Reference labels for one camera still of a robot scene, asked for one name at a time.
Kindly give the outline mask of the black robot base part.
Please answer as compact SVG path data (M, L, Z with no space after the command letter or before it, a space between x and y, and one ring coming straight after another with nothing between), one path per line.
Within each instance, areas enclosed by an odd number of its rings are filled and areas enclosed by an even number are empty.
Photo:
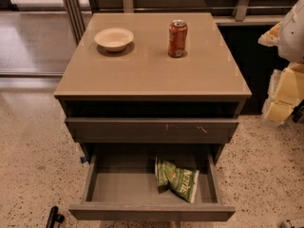
M57 206L53 206L50 209L46 228L54 228L56 222L63 223L65 221L65 217L59 213L59 208Z

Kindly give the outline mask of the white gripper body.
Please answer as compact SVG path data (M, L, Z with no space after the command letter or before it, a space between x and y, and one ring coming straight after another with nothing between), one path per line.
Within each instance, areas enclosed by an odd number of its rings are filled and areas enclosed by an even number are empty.
M283 124L303 100L304 64L289 63L283 70L274 70L262 116L266 121Z

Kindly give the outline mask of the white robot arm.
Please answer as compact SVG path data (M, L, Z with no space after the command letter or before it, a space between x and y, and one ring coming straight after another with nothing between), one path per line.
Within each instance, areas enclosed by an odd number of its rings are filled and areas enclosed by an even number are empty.
M283 124L304 100L304 0L298 0L283 20L257 40L266 47L277 47L278 56L289 62L275 70L262 108L263 118Z

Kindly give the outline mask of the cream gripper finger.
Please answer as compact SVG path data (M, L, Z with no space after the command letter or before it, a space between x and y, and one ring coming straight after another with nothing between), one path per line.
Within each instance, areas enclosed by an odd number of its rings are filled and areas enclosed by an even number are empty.
M275 24L268 31L266 31L264 34L262 34L258 38L257 42L265 47L277 46L281 25L282 25L281 22Z

